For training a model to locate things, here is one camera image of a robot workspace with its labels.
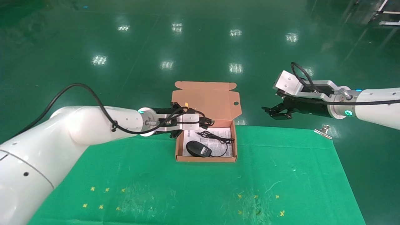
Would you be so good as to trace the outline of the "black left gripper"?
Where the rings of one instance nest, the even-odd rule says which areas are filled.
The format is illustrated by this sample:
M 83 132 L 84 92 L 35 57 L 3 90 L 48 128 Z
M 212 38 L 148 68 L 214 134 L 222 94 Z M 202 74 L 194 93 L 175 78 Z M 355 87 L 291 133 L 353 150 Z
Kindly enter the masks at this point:
M 184 131 L 190 132 L 203 132 L 208 130 L 208 127 L 199 127 L 197 130 L 181 130 L 178 128 L 179 123 L 214 123 L 215 121 L 206 117 L 204 113 L 197 111 L 187 106 L 181 107 L 177 102 L 172 102 L 170 108 L 153 108 L 156 114 L 165 114 L 166 118 L 172 114 L 172 118 L 167 120 L 166 118 L 159 118 L 158 121 L 161 123 L 166 121 L 160 128 L 153 132 L 153 135 L 158 134 L 169 134 L 169 138 L 177 139 Z M 198 114 L 199 119 L 197 122 L 184 121 L 184 114 Z

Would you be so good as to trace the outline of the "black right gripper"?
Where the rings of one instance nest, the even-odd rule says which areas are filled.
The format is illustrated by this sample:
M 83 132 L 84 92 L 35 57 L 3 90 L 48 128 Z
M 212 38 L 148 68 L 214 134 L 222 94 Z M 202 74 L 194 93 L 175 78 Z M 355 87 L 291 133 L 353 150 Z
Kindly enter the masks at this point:
M 312 114 L 320 117 L 331 118 L 328 106 L 324 104 L 315 104 L 308 101 L 321 101 L 320 99 L 299 98 L 283 96 L 283 103 L 277 104 L 272 108 L 262 107 L 274 120 L 290 120 L 294 113 Z

